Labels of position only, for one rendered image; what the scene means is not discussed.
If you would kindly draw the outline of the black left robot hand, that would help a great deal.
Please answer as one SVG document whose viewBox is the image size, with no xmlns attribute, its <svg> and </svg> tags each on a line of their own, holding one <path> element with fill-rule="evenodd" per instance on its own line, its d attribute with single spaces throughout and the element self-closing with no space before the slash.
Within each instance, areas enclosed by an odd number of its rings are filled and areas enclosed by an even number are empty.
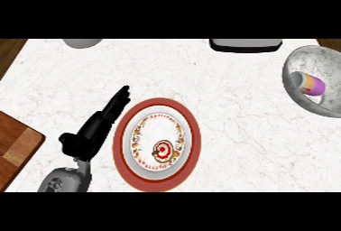
<svg viewBox="0 0 341 231">
<path fill-rule="evenodd" d="M 130 86 L 124 86 L 111 98 L 102 111 L 98 111 L 83 124 L 76 134 L 64 133 L 59 137 L 62 153 L 83 162 L 92 160 L 105 142 L 127 103 L 130 102 Z"/>
</svg>

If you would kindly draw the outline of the white floral plate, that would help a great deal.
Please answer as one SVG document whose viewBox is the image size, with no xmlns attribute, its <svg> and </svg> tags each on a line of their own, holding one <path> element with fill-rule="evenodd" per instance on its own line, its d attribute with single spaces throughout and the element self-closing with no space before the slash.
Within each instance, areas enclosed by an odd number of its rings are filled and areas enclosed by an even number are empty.
<svg viewBox="0 0 341 231">
<path fill-rule="evenodd" d="M 173 156 L 160 162 L 154 146 L 161 140 L 173 145 Z M 192 131 L 181 111 L 170 106 L 150 106 L 129 120 L 123 135 L 123 156 L 129 169 L 147 180 L 164 180 L 185 166 L 192 148 Z"/>
</svg>

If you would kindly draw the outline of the red and white can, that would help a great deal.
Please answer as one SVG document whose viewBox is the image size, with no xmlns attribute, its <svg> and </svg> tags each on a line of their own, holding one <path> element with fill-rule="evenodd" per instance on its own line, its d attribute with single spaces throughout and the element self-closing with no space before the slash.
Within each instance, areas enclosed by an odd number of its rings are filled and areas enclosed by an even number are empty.
<svg viewBox="0 0 341 231">
<path fill-rule="evenodd" d="M 155 146 L 152 155 L 160 162 L 166 162 L 173 156 L 173 145 L 169 140 L 161 140 Z"/>
</svg>

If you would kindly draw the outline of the purple and orange can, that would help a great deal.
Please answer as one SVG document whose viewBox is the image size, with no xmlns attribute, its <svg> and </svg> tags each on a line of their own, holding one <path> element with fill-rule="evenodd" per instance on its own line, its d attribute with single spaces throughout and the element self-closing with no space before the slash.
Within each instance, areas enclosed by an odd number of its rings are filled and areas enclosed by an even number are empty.
<svg viewBox="0 0 341 231">
<path fill-rule="evenodd" d="M 325 92 L 325 83 L 315 76 L 306 74 L 302 71 L 296 71 L 291 74 L 294 85 L 303 94 L 309 96 L 321 96 Z"/>
</svg>

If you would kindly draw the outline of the grey marble bowl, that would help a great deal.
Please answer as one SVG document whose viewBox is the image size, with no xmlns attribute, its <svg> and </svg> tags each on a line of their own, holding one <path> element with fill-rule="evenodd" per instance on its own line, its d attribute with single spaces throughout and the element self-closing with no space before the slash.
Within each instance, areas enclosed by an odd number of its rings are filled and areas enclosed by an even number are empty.
<svg viewBox="0 0 341 231">
<path fill-rule="evenodd" d="M 325 92 L 306 95 L 299 89 L 293 74 L 303 72 L 325 83 Z M 309 45 L 296 49 L 282 68 L 282 83 L 296 104 L 313 114 L 341 118 L 341 52 Z"/>
</svg>

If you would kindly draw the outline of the wooden cutting board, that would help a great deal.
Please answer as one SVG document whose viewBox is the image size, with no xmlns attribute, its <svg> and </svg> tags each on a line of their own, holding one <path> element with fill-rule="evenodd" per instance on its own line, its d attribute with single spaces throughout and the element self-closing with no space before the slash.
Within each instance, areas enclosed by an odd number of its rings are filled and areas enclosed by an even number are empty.
<svg viewBox="0 0 341 231">
<path fill-rule="evenodd" d="M 0 111 L 0 192 L 15 180 L 46 136 Z"/>
</svg>

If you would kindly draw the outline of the red round placemat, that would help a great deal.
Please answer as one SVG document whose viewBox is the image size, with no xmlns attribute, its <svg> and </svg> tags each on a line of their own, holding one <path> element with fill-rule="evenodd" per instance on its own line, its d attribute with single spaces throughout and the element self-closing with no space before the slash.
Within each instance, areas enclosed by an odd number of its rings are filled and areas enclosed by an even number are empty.
<svg viewBox="0 0 341 231">
<path fill-rule="evenodd" d="M 147 180 L 138 176 L 138 174 L 129 169 L 129 165 L 124 160 L 123 156 L 123 135 L 124 129 L 129 125 L 129 120 L 138 114 L 138 111 L 148 108 L 150 106 L 170 106 L 173 109 L 179 110 L 185 119 L 189 123 L 191 131 L 192 131 L 192 148 L 188 160 L 185 162 L 185 166 L 181 171 L 170 176 L 164 180 Z M 157 97 L 145 100 L 141 102 L 124 114 L 120 123 L 117 124 L 117 131 L 114 137 L 114 159 L 119 173 L 129 183 L 129 185 L 142 191 L 167 191 L 178 187 L 183 181 L 186 180 L 188 176 L 192 173 L 192 170 L 197 167 L 198 157 L 200 157 L 200 149 L 201 149 L 201 133 L 198 128 L 198 121 L 188 110 L 188 108 L 175 100 Z"/>
</svg>

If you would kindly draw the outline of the grey rounded object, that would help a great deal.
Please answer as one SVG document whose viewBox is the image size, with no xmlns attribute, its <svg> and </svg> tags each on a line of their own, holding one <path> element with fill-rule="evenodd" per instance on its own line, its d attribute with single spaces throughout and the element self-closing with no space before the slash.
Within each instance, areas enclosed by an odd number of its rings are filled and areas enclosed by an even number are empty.
<svg viewBox="0 0 341 231">
<path fill-rule="evenodd" d="M 102 39 L 64 39 L 65 44 L 76 49 L 86 49 L 95 46 Z"/>
</svg>

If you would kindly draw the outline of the black and grey appliance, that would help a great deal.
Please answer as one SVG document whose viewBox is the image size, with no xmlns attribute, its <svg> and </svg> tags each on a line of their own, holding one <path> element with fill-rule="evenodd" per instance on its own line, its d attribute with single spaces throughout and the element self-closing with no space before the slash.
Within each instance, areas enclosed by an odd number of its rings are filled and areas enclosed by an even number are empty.
<svg viewBox="0 0 341 231">
<path fill-rule="evenodd" d="M 237 53 L 272 52 L 279 49 L 282 39 L 210 39 L 210 45 L 216 51 Z"/>
</svg>

